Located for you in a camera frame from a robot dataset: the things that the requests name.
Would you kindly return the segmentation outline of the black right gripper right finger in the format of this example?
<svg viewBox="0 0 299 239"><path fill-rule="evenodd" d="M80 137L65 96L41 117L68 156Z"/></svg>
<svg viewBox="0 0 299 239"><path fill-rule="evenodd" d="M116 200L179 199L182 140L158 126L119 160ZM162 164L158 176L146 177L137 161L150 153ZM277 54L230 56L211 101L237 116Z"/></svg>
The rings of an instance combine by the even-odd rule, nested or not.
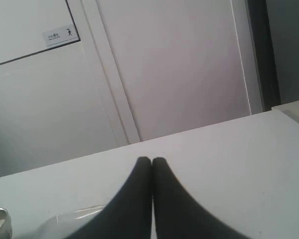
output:
<svg viewBox="0 0 299 239"><path fill-rule="evenodd" d="M167 161L152 161L153 203L158 239L228 239L228 228L183 188Z"/></svg>

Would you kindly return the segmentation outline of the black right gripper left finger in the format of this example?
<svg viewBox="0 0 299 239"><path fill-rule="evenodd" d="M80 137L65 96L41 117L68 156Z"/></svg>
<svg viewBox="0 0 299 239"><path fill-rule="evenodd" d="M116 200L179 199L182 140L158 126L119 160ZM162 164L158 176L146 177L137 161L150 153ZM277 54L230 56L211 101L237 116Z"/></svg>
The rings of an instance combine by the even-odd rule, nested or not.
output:
<svg viewBox="0 0 299 239"><path fill-rule="evenodd" d="M151 160L139 157L114 198L71 239L149 239L152 224Z"/></svg>

